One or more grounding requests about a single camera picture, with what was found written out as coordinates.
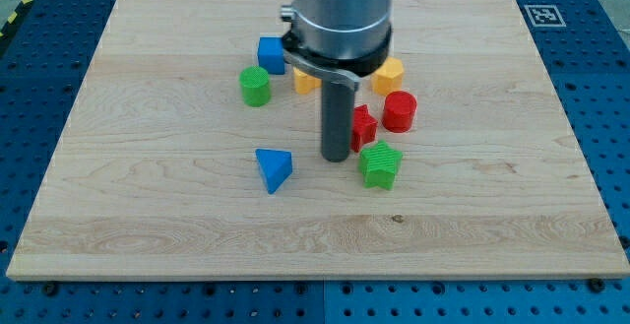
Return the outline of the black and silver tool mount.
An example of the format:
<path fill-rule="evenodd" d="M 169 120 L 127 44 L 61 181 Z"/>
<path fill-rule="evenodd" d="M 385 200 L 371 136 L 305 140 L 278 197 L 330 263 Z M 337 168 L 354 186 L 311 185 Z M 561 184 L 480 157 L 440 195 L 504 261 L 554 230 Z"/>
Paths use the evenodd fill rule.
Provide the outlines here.
<path fill-rule="evenodd" d="M 290 23 L 282 37 L 284 60 L 305 73 L 358 89 L 360 79 L 382 66 L 392 36 L 390 12 L 371 18 L 346 6 L 321 8 L 318 15 L 283 5 L 281 19 Z"/>

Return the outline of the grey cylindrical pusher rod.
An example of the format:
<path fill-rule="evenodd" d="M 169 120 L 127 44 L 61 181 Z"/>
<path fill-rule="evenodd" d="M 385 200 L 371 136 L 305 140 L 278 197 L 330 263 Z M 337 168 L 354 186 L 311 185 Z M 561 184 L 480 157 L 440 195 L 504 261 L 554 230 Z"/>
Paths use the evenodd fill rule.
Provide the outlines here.
<path fill-rule="evenodd" d="M 355 91 L 324 81 L 321 89 L 321 155 L 329 162 L 343 162 L 349 156 Z"/>

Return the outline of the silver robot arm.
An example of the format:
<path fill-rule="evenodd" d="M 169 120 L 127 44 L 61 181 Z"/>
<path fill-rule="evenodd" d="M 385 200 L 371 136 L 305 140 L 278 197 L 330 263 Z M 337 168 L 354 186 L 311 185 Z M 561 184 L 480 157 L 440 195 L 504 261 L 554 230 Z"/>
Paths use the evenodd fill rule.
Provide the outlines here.
<path fill-rule="evenodd" d="M 393 34 L 392 0 L 291 0 L 284 61 L 322 81 L 321 155 L 343 162 L 350 152 L 355 94 L 383 65 Z"/>

